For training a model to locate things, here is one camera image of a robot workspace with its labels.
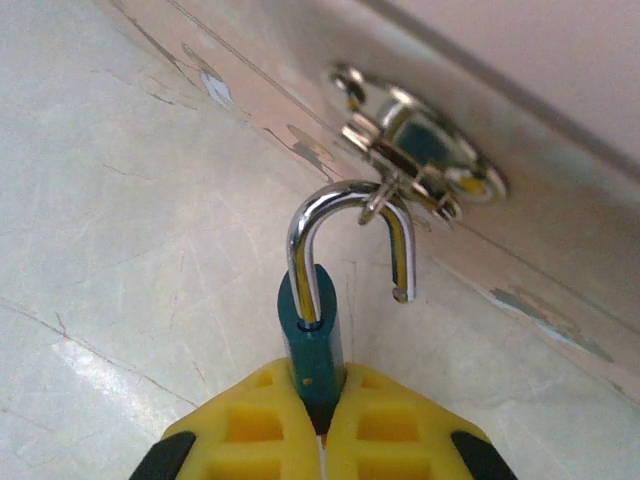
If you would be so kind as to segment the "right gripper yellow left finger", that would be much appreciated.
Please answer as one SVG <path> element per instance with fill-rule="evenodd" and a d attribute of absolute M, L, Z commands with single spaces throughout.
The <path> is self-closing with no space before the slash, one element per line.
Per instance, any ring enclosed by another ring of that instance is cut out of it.
<path fill-rule="evenodd" d="M 322 480 L 289 362 L 268 363 L 174 422 L 129 480 Z"/>

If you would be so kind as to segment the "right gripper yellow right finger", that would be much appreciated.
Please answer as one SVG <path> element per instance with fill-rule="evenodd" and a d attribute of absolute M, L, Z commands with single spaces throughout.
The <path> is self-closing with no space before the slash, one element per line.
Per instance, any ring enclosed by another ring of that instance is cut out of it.
<path fill-rule="evenodd" d="M 368 366 L 346 370 L 327 480 L 518 480 L 477 425 Z"/>

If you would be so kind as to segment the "teal padlock with silver shackle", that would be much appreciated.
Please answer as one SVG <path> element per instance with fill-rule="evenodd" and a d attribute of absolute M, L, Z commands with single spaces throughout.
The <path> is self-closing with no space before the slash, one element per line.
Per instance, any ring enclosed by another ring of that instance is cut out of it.
<path fill-rule="evenodd" d="M 314 239 L 330 216 L 359 208 L 364 224 L 375 215 L 387 225 L 391 244 L 392 296 L 416 296 L 416 247 L 409 209 L 396 194 L 370 181 L 325 186 L 298 207 L 286 237 L 288 270 L 278 292 L 277 313 L 286 341 L 292 380 L 318 435 L 328 433 L 346 380 L 336 288 L 314 260 Z"/>

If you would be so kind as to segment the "silver box latch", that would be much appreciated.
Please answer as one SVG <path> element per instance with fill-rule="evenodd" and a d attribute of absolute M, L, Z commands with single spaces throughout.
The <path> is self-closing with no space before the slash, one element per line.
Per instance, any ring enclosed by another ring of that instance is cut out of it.
<path fill-rule="evenodd" d="M 365 224 L 395 195 L 448 226 L 462 219 L 460 200 L 502 202 L 508 184 L 469 137 L 420 97 L 353 65 L 326 73 L 344 123 L 339 138 L 381 177 L 359 222 Z"/>

